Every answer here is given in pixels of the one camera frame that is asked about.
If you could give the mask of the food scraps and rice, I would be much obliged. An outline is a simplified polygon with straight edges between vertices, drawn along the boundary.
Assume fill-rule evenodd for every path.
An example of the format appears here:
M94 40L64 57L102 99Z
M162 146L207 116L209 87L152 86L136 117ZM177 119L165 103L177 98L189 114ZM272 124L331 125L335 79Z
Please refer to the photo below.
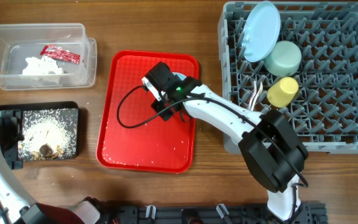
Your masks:
M44 161L73 159L78 155L79 109L28 110L22 115L19 159Z

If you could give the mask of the white napkin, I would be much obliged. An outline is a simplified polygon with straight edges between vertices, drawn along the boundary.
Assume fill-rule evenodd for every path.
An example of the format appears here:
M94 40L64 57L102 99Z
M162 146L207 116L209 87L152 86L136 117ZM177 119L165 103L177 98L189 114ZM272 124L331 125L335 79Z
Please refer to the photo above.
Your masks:
M27 57L25 61L27 62L27 66L22 71L23 75L64 74L63 69L57 65L57 61L48 56L42 56L40 59Z

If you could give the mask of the red snack wrapper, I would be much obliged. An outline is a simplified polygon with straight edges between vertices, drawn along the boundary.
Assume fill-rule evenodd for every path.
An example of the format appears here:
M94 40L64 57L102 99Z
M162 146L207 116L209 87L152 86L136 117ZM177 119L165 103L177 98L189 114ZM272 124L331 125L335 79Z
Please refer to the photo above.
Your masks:
M63 60L75 64L80 63L81 56L73 52L69 52L61 47L54 45L46 45L40 52L41 56L47 56L55 60Z

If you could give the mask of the white plastic spoon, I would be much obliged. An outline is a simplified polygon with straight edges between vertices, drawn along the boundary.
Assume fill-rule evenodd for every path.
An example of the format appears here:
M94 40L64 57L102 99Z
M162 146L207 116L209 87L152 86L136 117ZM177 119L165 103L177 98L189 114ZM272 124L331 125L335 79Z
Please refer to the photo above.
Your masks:
M254 99L253 110L254 110L254 108L256 106L256 103L257 103L257 100L258 100L259 96L262 94L262 92L263 92L263 83L260 82L259 86L257 86L257 94L256 94L256 97Z

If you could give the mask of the light blue plate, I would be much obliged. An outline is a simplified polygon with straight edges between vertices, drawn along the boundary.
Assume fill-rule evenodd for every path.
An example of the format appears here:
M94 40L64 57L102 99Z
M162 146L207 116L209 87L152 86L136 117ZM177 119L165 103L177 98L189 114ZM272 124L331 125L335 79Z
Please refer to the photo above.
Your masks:
M244 38L244 58L248 62L264 59L275 47L281 28L278 9L270 1L259 2L246 19Z

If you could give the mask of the yellow plastic cup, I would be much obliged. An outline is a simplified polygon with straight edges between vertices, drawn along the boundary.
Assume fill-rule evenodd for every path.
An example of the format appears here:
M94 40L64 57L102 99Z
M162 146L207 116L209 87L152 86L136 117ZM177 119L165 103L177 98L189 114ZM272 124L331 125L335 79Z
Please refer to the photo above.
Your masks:
M271 105L283 108L291 103L298 90L299 85L294 78L284 77L268 89L267 99Z

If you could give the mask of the mint green bowl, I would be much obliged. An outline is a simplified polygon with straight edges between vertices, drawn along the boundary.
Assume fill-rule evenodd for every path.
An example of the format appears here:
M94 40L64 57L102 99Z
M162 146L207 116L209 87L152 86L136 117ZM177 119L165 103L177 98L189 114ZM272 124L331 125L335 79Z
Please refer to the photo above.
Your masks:
M277 77L288 77L295 74L300 63L300 48L286 40L277 42L273 50L264 58L264 66L267 71Z

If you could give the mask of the light blue small bowl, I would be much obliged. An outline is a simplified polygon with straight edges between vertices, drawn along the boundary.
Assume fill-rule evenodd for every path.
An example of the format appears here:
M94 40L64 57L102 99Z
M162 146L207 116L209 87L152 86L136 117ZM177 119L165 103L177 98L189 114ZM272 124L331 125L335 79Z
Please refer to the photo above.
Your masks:
M174 76L183 81L186 78L186 75L179 73L179 72L173 72Z

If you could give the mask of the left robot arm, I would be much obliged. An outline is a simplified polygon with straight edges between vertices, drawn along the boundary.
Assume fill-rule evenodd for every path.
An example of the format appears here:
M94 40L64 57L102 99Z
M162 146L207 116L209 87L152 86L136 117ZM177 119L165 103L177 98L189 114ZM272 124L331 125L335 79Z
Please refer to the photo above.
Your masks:
M0 128L0 223L106 223L104 215L90 199L72 209L38 203L24 188L8 166L1 144L11 146L16 129L5 133Z

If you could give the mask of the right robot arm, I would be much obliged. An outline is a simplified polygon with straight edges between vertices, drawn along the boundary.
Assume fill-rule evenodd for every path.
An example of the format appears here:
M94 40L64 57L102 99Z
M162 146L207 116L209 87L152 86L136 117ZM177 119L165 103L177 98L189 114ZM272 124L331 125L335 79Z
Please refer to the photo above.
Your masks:
M251 111L215 94L200 80L173 73L157 63L142 78L155 97L153 108L164 120L177 111L222 131L243 156L249 172L268 192L267 208L279 220L295 219L301 202L299 187L308 151L284 115Z

